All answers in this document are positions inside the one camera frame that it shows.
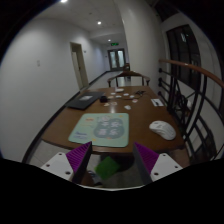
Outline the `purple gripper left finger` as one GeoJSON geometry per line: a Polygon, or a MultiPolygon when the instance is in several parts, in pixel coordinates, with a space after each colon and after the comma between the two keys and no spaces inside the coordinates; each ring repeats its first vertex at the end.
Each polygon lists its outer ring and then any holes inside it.
{"type": "Polygon", "coordinates": [[[87,142],[68,153],[57,153],[42,166],[42,169],[65,180],[80,184],[91,153],[92,143],[87,142]]]}

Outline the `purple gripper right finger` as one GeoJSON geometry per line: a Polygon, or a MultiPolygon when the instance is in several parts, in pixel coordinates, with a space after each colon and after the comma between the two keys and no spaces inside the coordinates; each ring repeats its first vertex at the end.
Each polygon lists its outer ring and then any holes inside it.
{"type": "Polygon", "coordinates": [[[182,169],[167,153],[158,154],[137,142],[133,144],[133,155],[144,185],[182,169]]]}

